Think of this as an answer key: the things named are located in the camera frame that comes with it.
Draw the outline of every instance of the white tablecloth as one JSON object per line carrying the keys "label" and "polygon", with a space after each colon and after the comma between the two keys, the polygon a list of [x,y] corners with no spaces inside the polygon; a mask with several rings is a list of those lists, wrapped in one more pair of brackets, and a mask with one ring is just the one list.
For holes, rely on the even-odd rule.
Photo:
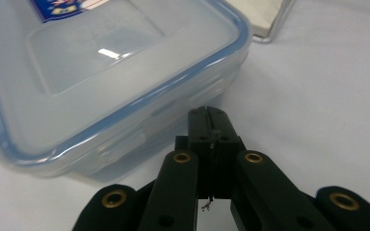
{"label": "white tablecloth", "polygon": [[[296,0],[276,39],[251,45],[240,77],[212,104],[303,192],[337,185],[370,202],[370,1]],[[99,189],[140,188],[171,149],[109,181],[41,179],[0,163],[0,230],[70,230]],[[237,230],[228,202],[199,213],[198,230]]]}

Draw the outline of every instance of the blue rim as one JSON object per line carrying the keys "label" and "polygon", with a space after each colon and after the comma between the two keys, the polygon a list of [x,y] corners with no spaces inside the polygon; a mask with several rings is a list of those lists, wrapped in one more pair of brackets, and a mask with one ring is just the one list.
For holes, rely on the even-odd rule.
{"label": "blue rim", "polygon": [[181,72],[175,77],[171,78],[168,82],[159,86],[158,88],[151,90],[150,92],[142,95],[137,100],[125,105],[121,109],[113,112],[112,114],[104,117],[96,124],[87,128],[86,130],[80,132],[76,136],[64,141],[58,145],[55,149],[41,153],[36,156],[29,156],[25,153],[20,152],[14,143],[12,143],[10,135],[7,130],[7,126],[3,117],[1,116],[2,111],[0,109],[0,148],[3,151],[4,156],[12,161],[16,166],[20,167],[35,167],[39,165],[47,165],[59,157],[63,156],[68,152],[68,150],[76,145],[86,141],[97,134],[101,134],[111,125],[116,124],[117,121],[130,116],[131,114],[137,112],[145,105],[149,104],[163,92],[175,89],[183,83],[189,81],[194,76],[198,75],[204,69],[209,67],[214,62],[222,60],[231,54],[237,52],[243,48],[247,42],[251,40],[250,26],[246,19],[241,16],[238,12],[234,11],[227,3],[218,0],[206,0],[217,10],[227,16],[233,24],[239,30],[239,38],[233,41],[230,45],[218,51],[217,53],[207,57],[201,62],[195,64],[191,68]]}

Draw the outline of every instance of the sticker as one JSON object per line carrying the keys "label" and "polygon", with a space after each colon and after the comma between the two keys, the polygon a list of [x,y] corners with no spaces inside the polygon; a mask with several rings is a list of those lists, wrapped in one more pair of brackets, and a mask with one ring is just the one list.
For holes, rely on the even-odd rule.
{"label": "sticker", "polygon": [[31,0],[43,22],[94,9],[108,0]]}

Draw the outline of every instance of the brass screw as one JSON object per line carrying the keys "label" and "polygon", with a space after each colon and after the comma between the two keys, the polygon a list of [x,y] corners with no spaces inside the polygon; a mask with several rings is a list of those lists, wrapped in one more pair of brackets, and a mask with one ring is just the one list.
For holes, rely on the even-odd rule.
{"label": "brass screw", "polygon": [[248,153],[245,155],[245,159],[251,163],[259,164],[263,162],[263,157],[257,153]]}
{"label": "brass screw", "polygon": [[359,209],[359,203],[356,200],[341,192],[331,193],[330,200],[341,209],[348,211],[355,211]]}
{"label": "brass screw", "polygon": [[105,194],[101,202],[104,207],[108,209],[114,209],[122,205],[125,202],[125,200],[127,200],[127,194],[125,193],[125,191],[114,190]]}
{"label": "brass screw", "polygon": [[191,156],[186,153],[178,153],[173,156],[173,160],[180,164],[183,164],[191,161]]}

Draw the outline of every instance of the container lid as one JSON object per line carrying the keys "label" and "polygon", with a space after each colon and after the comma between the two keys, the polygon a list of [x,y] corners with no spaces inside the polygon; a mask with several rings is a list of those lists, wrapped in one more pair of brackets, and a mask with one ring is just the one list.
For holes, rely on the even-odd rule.
{"label": "container lid", "polygon": [[0,147],[54,161],[241,49],[214,0],[0,0]]}

